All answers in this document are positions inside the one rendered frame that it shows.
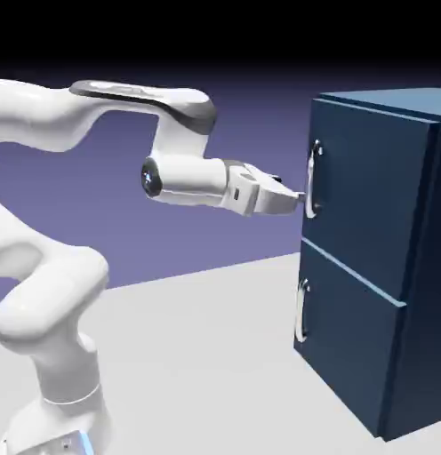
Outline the blue cabinet door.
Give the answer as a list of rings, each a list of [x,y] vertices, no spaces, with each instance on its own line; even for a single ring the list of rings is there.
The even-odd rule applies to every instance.
[[[441,117],[312,102],[312,207],[303,236],[393,299],[407,298]]]
[[[308,239],[301,242],[306,340],[294,348],[370,433],[385,434],[407,305]]]

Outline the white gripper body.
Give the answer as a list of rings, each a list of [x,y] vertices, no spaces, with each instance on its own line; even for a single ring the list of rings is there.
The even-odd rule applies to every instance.
[[[292,213],[299,202],[299,193],[287,188],[275,175],[261,171],[251,164],[245,165],[259,184],[259,193],[253,209],[254,213],[284,215]]]

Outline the blue cabinet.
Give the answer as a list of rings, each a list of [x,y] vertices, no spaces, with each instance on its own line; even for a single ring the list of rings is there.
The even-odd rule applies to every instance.
[[[441,88],[323,92],[319,96],[441,117]],[[403,302],[407,309],[385,434],[378,436],[386,441],[441,421],[441,134]]]

